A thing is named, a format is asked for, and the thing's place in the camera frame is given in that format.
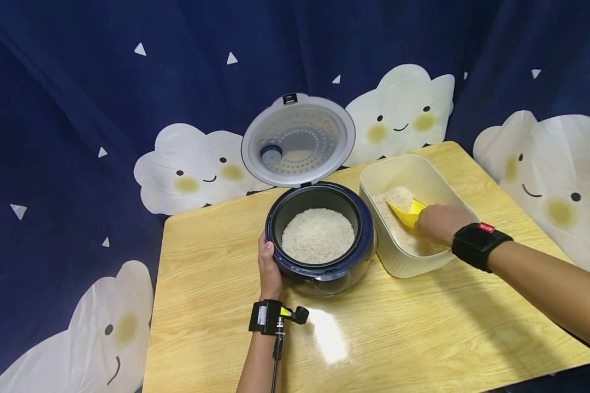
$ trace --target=cloud print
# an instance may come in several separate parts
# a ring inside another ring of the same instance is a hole
[[[438,144],[452,112],[454,77],[433,80],[419,65],[403,64],[387,72],[372,91],[346,107],[356,125],[356,143],[345,166]]]
[[[155,150],[133,169],[142,203],[153,214],[176,215],[270,188],[245,168],[242,140],[228,131],[206,135],[184,123],[163,128]]]
[[[67,330],[31,348],[0,376],[0,393],[134,393],[149,346],[153,287],[140,261],[97,280]]]
[[[590,117],[538,122],[514,112],[474,141],[474,159],[555,241],[590,272]]]

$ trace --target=yellow rice scoop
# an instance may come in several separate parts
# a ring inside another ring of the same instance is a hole
[[[420,216],[420,211],[424,210],[424,208],[426,207],[414,199],[414,201],[411,204],[411,210],[408,212],[403,212],[393,203],[391,203],[389,198],[385,198],[385,202],[387,202],[391,210],[393,210],[396,216],[398,216],[400,222],[402,222],[409,228],[415,228],[415,223],[417,222],[417,219]]]

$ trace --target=light wood tabletop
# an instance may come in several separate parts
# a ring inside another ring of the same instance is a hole
[[[567,260],[453,142],[427,158],[484,222]],[[327,181],[358,191],[366,165]],[[234,392],[259,297],[257,239],[273,189],[166,221],[144,393]],[[352,289],[330,298],[290,290],[310,310],[286,325],[284,392],[481,392],[590,363],[590,350],[497,276],[454,259],[421,276],[391,277],[377,257]]]

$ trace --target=rice cooker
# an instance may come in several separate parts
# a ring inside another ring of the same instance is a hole
[[[282,276],[304,294],[328,296],[361,280],[375,252],[375,230],[365,202],[352,190],[323,182],[348,158],[356,139],[352,117],[331,100],[288,94],[249,125],[241,145],[243,162],[254,177],[288,187],[273,203],[265,223],[267,241]],[[282,249],[282,232],[299,213],[314,208],[340,212],[352,223],[356,239],[336,260],[305,264]]]

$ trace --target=uncooked rice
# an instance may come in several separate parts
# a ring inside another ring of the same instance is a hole
[[[420,237],[416,228],[408,228],[402,225],[398,216],[395,215],[387,204],[386,198],[389,198],[390,202],[400,210],[409,211],[414,195],[406,187],[394,187],[374,197],[375,206],[381,213],[382,219],[385,220],[387,227],[389,227],[391,236],[393,236],[404,251],[421,257],[427,257],[447,249],[444,246],[433,244]]]
[[[354,229],[340,212],[308,209],[296,215],[284,228],[282,249],[305,264],[335,260],[354,243]]]

